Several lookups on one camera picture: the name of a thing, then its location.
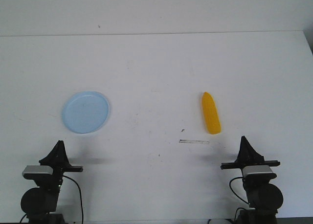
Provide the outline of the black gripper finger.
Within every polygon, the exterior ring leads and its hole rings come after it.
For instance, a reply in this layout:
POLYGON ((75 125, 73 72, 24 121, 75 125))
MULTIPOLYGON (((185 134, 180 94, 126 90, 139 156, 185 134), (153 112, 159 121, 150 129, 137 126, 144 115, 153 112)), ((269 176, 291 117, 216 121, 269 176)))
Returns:
POLYGON ((264 163, 264 157, 257 153, 247 138, 241 136, 240 149, 238 152, 236 163, 264 163))
POLYGON ((70 166, 64 142, 59 140, 51 152, 45 158, 39 160, 39 164, 47 166, 70 166))

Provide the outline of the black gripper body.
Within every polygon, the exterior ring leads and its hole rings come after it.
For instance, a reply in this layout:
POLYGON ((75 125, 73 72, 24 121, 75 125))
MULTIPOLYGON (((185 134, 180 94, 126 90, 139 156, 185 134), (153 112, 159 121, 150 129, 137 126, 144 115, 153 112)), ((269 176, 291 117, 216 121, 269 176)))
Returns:
POLYGON ((82 166, 48 166, 40 165, 43 174, 40 174, 39 185, 61 185, 63 182, 64 173, 81 173, 83 172, 82 166))
POLYGON ((243 163, 236 163, 236 162, 227 162, 221 164, 222 170, 229 170, 229 169, 242 169, 246 166, 252 166, 252 165, 268 165, 271 167, 278 167, 280 165, 280 162, 277 160, 266 160, 264 163, 261 164, 243 164, 243 163))

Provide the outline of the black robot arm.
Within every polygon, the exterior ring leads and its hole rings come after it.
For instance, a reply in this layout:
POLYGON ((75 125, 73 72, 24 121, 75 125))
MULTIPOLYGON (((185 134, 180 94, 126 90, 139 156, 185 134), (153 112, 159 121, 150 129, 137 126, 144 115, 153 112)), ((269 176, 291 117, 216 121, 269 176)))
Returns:
POLYGON ((81 173, 82 166, 70 164, 65 144, 59 140, 50 153, 39 160, 38 165, 27 165, 22 172, 24 179, 32 180, 37 185, 27 190, 21 198, 21 209, 24 218, 30 224, 65 224, 63 214, 56 213, 57 202, 63 179, 72 181, 78 188, 81 208, 81 223, 84 222, 82 191, 77 181, 64 173, 81 173))
POLYGON ((234 162, 222 163, 221 169, 240 169, 242 175, 229 181, 231 192, 248 208, 238 207, 235 211, 233 224, 276 224, 276 214, 282 206, 284 198, 281 190, 271 184, 277 174, 272 167, 278 167, 277 160, 265 160, 262 155, 254 150, 247 138, 241 136, 240 148, 234 162), (246 200, 240 197, 233 189, 235 180, 242 181, 246 192, 246 200))

